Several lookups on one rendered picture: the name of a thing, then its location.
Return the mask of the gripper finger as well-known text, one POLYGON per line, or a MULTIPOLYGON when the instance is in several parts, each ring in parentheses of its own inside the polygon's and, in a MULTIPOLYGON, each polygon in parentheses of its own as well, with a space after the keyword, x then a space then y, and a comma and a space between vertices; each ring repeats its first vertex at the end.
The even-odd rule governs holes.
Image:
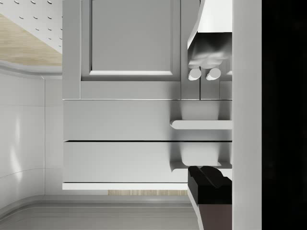
POLYGON ((232 181, 220 170, 190 166, 188 196, 200 230, 232 230, 232 181))
POLYGON ((188 38, 188 67, 211 69, 232 55, 232 0, 201 0, 188 38))

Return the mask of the white cabinet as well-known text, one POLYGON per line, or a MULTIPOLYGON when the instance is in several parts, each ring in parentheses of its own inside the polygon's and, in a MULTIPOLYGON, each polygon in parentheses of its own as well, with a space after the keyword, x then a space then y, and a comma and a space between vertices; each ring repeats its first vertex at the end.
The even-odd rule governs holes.
POLYGON ((63 1, 63 190, 231 177, 232 101, 188 67, 201 0, 63 1))

